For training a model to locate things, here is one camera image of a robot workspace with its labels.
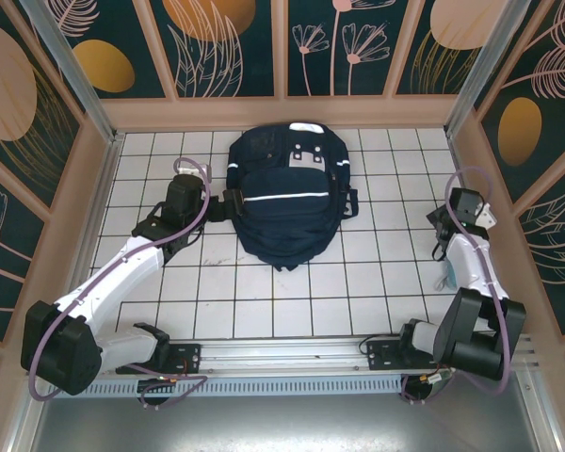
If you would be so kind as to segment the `small green circuit board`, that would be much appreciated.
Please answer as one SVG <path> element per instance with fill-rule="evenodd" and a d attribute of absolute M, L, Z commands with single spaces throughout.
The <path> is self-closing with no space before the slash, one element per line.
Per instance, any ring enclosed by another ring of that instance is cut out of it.
<path fill-rule="evenodd" d="M 419 380 L 430 389 L 431 394 L 435 394 L 442 391 L 453 377 L 454 371 L 451 368 L 442 368 L 434 373 L 421 376 Z"/>

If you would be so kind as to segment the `grey metal sheet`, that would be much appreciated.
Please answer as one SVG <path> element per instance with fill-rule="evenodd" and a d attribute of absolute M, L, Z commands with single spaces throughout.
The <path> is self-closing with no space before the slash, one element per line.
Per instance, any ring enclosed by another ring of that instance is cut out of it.
<path fill-rule="evenodd" d="M 521 402 L 470 394 L 411 406 L 396 395 L 56 400 L 30 452 L 541 452 Z"/>

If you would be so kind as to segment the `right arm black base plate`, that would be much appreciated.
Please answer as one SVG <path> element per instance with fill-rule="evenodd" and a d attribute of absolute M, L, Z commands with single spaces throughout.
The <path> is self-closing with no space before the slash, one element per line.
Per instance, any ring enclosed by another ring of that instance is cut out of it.
<path fill-rule="evenodd" d="M 438 368 L 433 357 L 423 351 L 402 347 L 398 340 L 370 340 L 365 344 L 368 367 L 371 371 L 424 371 Z"/>

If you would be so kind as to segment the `navy blue student backpack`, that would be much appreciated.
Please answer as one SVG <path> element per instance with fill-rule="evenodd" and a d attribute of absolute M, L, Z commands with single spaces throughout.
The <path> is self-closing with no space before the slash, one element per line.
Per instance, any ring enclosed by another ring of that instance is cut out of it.
<path fill-rule="evenodd" d="M 245 252 L 293 270 L 326 250 L 342 221 L 359 213 L 345 142 L 312 122 L 263 125 L 229 148 L 226 189 L 239 189 L 232 219 Z"/>

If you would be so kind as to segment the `aluminium frame post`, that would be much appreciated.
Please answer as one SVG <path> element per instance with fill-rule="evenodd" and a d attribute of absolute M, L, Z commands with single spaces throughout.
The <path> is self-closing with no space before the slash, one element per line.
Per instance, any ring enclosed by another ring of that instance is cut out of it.
<path fill-rule="evenodd" d="M 74 56 L 72 47 L 59 31 L 43 0 L 20 0 L 20 3 L 102 138 L 109 144 L 122 138 L 110 122 L 98 95 Z"/>
<path fill-rule="evenodd" d="M 477 97 L 492 76 L 512 37 L 522 23 L 530 3 L 531 0 L 508 0 L 499 14 L 444 125 L 445 135 L 449 141 L 453 140 L 468 117 Z"/>

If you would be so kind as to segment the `long aluminium mounting rail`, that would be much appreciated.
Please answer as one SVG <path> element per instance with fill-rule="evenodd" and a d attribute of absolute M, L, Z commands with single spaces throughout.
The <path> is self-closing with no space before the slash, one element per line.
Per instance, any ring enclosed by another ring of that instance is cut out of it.
<path fill-rule="evenodd" d="M 212 341 L 202 347 L 199 374 L 260 375 L 309 374 L 331 371 L 347 373 L 351 370 L 370 370 L 366 357 L 366 342 L 355 337 L 332 339 L 284 339 Z M 84 351 L 80 362 L 86 366 L 98 356 L 101 366 L 91 372 L 90 380 L 98 375 L 115 372 L 118 367 L 149 361 L 157 346 L 192 343 L 157 343 L 149 347 L 149 339 L 127 338 L 123 335 L 106 337 L 93 351 Z M 416 374 L 408 371 L 376 371 Z"/>

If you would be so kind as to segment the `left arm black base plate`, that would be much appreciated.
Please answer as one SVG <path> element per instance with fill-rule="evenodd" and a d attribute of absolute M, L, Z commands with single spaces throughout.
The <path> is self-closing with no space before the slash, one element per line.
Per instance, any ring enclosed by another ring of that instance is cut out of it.
<path fill-rule="evenodd" d="M 115 372 L 119 375 L 147 374 L 157 377 L 197 374 L 201 354 L 202 347 L 199 344 L 161 345 L 157 346 L 149 361 L 121 366 Z"/>

